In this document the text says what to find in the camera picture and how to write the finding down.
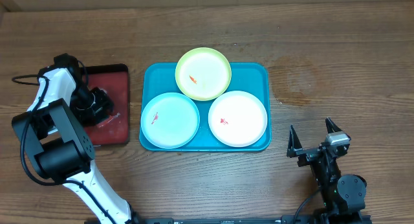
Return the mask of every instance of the light blue plate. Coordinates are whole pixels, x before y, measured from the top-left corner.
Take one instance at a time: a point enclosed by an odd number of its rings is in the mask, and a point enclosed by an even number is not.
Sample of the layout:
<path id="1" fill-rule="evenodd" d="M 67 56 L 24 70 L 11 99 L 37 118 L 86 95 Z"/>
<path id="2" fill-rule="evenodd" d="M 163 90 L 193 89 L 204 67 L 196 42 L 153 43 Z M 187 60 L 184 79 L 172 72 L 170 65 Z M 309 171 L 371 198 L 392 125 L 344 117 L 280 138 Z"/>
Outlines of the light blue plate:
<path id="1" fill-rule="evenodd" d="M 142 133 L 155 146 L 174 149 L 187 144 L 196 134 L 200 114 L 193 100 L 179 93 L 153 98 L 141 115 Z"/>
<path id="2" fill-rule="evenodd" d="M 177 63 L 155 63 L 145 72 L 144 88 L 142 90 L 142 112 L 157 95 L 168 92 L 181 93 L 175 82 L 175 67 Z M 267 127 L 263 136 L 250 146 L 235 148 L 217 140 L 208 126 L 208 111 L 214 100 L 194 101 L 200 113 L 200 126 L 194 138 L 189 143 L 174 149 L 162 149 L 149 142 L 140 129 L 140 142 L 151 151 L 261 151 L 272 140 L 270 121 L 270 100 L 268 75 L 266 69 L 258 63 L 230 63 L 232 80 L 227 91 L 246 91 L 256 96 L 264 105 L 267 112 Z"/>

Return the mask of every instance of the red mat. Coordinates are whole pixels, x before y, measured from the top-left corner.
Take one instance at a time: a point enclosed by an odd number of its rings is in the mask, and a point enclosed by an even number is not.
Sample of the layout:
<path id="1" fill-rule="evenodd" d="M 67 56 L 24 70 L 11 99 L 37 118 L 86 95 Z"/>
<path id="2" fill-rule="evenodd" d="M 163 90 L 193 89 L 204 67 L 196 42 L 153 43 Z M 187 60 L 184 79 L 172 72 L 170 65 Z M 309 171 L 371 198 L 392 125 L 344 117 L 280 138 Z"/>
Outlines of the red mat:
<path id="1" fill-rule="evenodd" d="M 123 144 L 129 140 L 128 72 L 97 73 L 89 75 L 90 89 L 104 90 L 114 102 L 112 115 L 96 126 L 85 127 L 94 146 Z"/>

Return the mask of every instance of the plastic tray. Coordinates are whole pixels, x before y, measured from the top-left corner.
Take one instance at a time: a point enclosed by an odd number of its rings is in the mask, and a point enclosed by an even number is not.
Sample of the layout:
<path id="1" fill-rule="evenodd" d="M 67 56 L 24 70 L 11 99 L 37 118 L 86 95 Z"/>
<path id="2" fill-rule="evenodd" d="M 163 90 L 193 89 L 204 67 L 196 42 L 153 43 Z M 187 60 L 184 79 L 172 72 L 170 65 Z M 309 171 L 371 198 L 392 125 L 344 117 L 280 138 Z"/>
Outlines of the plastic tray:
<path id="1" fill-rule="evenodd" d="M 167 92 L 181 93 L 175 83 L 175 67 L 177 63 L 155 63 L 148 67 L 144 77 L 142 90 L 142 108 L 157 95 Z M 272 126 L 270 120 L 270 101 L 268 75 L 266 69 L 258 63 L 230 63 L 232 67 L 232 81 L 226 91 L 246 91 L 256 96 L 265 106 L 267 112 L 267 128 L 263 136 L 254 144 L 242 148 L 227 146 L 218 141 L 208 126 L 208 111 L 214 100 L 196 101 L 195 105 L 200 112 L 200 127 L 194 138 L 185 146 L 175 149 L 162 149 L 151 144 L 140 128 L 140 142 L 143 147 L 151 151 L 261 151 L 267 148 L 272 140 Z"/>

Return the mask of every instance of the table surface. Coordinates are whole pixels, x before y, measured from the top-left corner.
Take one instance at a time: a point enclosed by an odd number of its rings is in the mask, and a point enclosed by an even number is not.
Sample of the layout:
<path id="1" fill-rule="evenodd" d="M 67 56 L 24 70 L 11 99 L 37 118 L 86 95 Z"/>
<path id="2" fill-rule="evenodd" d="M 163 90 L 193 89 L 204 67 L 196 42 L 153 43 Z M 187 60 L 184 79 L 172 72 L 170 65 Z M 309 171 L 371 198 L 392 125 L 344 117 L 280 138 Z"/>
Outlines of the table surface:
<path id="1" fill-rule="evenodd" d="M 374 223 L 414 218 L 414 5 L 336 3 L 5 13 L 0 27 L 0 222 L 81 223 L 94 215 L 62 186 L 24 174 L 10 125 L 37 87 L 33 74 L 67 52 L 86 65 L 124 63 L 131 78 L 131 140 L 96 150 L 109 184 L 145 218 L 247 218 L 293 214 L 314 190 L 311 169 L 286 158 L 289 126 L 304 147 L 332 117 L 352 137 L 338 160 L 367 180 Z M 142 84 L 156 62 L 195 47 L 269 73 L 272 143 L 259 153 L 164 153 L 139 143 Z M 321 207 L 315 199 L 305 212 Z"/>

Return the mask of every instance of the white plate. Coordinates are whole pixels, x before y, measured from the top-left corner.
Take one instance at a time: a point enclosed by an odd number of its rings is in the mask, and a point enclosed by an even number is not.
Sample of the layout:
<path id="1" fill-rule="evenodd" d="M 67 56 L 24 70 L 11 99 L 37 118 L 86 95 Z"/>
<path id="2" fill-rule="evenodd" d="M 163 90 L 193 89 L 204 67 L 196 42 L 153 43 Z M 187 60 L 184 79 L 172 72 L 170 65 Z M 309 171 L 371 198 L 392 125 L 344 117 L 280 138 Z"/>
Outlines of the white plate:
<path id="1" fill-rule="evenodd" d="M 187 144 L 196 134 L 200 114 L 193 100 L 179 93 L 156 96 L 141 115 L 142 133 L 155 146 L 164 149 Z"/>
<path id="2" fill-rule="evenodd" d="M 208 125 L 222 143 L 245 147 L 255 143 L 264 134 L 267 113 L 254 95 L 230 91 L 213 102 L 208 112 Z"/>

